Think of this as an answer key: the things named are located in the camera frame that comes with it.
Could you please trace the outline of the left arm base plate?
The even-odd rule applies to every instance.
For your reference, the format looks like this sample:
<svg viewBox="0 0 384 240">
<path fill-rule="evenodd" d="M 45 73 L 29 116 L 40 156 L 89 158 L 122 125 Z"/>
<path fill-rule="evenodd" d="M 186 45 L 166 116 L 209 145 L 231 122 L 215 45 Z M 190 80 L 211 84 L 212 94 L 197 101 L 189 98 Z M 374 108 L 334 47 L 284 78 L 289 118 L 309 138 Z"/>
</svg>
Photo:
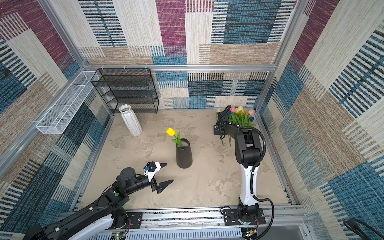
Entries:
<svg viewBox="0 0 384 240">
<path fill-rule="evenodd" d="M 143 212 L 128 212 L 117 217 L 113 227 L 118 230 L 139 229 L 142 224 Z"/>
</svg>

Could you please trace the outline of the yellow orange tulip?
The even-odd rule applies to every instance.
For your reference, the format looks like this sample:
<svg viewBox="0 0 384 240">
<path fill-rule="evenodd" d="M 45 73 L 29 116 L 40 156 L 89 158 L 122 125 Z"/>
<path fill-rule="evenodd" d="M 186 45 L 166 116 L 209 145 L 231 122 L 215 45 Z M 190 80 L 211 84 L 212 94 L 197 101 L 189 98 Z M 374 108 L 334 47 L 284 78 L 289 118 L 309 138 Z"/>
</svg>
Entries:
<svg viewBox="0 0 384 240">
<path fill-rule="evenodd" d="M 239 110 L 239 109 L 236 109 L 235 111 L 235 120 L 236 120 L 236 123 L 239 125 L 239 126 L 243 126 L 243 123 L 244 123 L 244 114 L 243 114 L 243 111 Z"/>
</svg>

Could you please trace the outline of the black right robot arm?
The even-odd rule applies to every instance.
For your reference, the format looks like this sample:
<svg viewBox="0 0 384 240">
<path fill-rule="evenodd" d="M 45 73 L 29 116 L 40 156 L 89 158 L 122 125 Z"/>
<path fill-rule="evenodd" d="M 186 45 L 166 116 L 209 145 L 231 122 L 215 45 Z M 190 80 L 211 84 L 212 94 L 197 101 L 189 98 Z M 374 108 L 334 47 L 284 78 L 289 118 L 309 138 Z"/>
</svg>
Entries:
<svg viewBox="0 0 384 240">
<path fill-rule="evenodd" d="M 230 115 L 225 111 L 217 113 L 213 131 L 215 136 L 221 138 L 229 136 L 233 139 L 235 157 L 242 174 L 242 188 L 237 209 L 234 213 L 225 213 L 224 216 L 234 224 L 265 224 L 266 220 L 259 203 L 271 200 L 257 196 L 257 174 L 267 151 L 264 135 L 253 126 L 242 127 L 230 121 Z"/>
</svg>

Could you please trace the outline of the light pink tulip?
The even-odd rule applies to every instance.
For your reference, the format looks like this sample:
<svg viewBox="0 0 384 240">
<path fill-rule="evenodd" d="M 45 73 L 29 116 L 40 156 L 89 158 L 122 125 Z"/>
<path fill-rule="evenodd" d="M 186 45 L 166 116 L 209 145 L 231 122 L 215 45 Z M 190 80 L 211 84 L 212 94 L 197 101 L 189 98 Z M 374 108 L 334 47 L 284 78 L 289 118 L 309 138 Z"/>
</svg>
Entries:
<svg viewBox="0 0 384 240">
<path fill-rule="evenodd" d="M 255 111 L 254 110 L 248 110 L 247 111 L 247 113 L 246 113 L 246 117 L 247 117 L 247 119 L 246 119 L 246 122 L 245 122 L 245 125 L 246 126 L 248 126 L 248 119 L 250 118 L 250 117 L 254 117 L 254 113 L 255 113 Z"/>
</svg>

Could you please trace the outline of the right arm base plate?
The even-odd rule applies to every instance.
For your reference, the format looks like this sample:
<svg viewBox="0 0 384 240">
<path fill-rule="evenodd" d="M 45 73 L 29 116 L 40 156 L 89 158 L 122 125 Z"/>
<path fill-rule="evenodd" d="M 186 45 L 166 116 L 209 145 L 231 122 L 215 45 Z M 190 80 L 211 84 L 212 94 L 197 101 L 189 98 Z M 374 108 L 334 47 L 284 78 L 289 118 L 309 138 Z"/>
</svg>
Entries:
<svg viewBox="0 0 384 240">
<path fill-rule="evenodd" d="M 226 226 L 250 226 L 266 224 L 263 209 L 258 208 L 257 213 L 244 214 L 237 209 L 221 208 L 220 213 L 224 216 Z"/>
</svg>

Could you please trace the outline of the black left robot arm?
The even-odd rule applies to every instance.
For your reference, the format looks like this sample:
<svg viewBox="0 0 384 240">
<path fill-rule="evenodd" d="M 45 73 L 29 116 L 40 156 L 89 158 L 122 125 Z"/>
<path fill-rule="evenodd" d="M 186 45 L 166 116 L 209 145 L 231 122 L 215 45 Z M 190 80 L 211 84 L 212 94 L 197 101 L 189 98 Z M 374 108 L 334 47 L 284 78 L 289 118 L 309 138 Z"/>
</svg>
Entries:
<svg viewBox="0 0 384 240">
<path fill-rule="evenodd" d="M 135 169 L 125 168 L 94 202 L 70 216 L 42 227 L 29 228 L 24 240 L 86 240 L 99 232 L 114 228 L 128 230 L 132 224 L 124 205 L 129 195 L 146 187 L 160 194 L 173 180 L 157 183 L 155 175 L 166 163 L 148 162 L 142 175 Z"/>
</svg>

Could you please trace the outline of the black cylindrical vase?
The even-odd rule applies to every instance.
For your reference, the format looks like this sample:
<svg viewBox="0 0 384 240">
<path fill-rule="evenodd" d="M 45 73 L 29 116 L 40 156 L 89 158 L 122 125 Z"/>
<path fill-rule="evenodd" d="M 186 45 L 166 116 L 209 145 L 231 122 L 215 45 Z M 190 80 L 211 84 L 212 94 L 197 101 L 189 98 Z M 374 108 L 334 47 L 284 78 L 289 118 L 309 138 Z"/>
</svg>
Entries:
<svg viewBox="0 0 384 240">
<path fill-rule="evenodd" d="M 176 145 L 177 165 L 182 169 L 187 169 L 193 164 L 193 156 L 190 142 L 181 138 L 182 146 Z"/>
</svg>

